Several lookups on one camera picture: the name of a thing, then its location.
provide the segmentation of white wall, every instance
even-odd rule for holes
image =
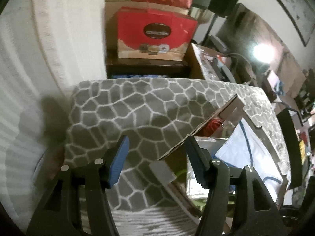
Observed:
[[[288,46],[302,69],[315,69],[315,32],[312,34],[308,45],[304,47],[292,21],[277,0],[239,0],[239,2],[261,16],[273,28]],[[211,31],[212,35],[217,33],[223,22],[223,18],[218,18]],[[199,26],[194,36],[197,42],[203,39],[203,35],[207,31],[208,26],[209,23]]]
[[[106,79],[104,0],[10,0],[0,15],[0,201],[26,232],[33,174],[68,127],[68,96]]]

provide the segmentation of blue cable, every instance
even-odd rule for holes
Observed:
[[[263,182],[266,182],[267,180],[273,180],[276,181],[277,183],[281,184],[281,181],[273,176],[266,176],[263,180]]]
[[[244,124],[241,121],[239,122],[239,124],[241,126],[241,129],[243,131],[243,134],[244,134],[244,137],[245,137],[245,140],[246,140],[246,143],[247,143],[247,148],[248,148],[248,152],[249,152],[249,156],[250,156],[250,164],[253,167],[254,166],[253,154],[252,154],[252,151],[250,149],[249,141],[248,141],[248,138],[247,138],[247,135],[246,135],[246,132],[245,132],[245,128],[244,128]]]

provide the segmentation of yellow object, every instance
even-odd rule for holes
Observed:
[[[302,164],[304,164],[306,153],[305,153],[305,144],[303,140],[300,142],[299,146],[300,146]]]

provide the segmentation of gray fabric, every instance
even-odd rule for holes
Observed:
[[[103,156],[122,134],[130,153],[115,187],[108,191],[113,210],[172,207],[149,163],[156,161],[201,122],[238,94],[245,112],[263,126],[276,146],[280,169],[289,160],[279,123],[263,90],[193,79],[114,79],[82,82],[73,93],[65,162],[83,166]]]

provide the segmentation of white curtain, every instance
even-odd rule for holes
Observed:
[[[24,232],[32,176],[68,126],[69,97],[106,79],[104,0],[10,0],[0,15],[0,201]]]

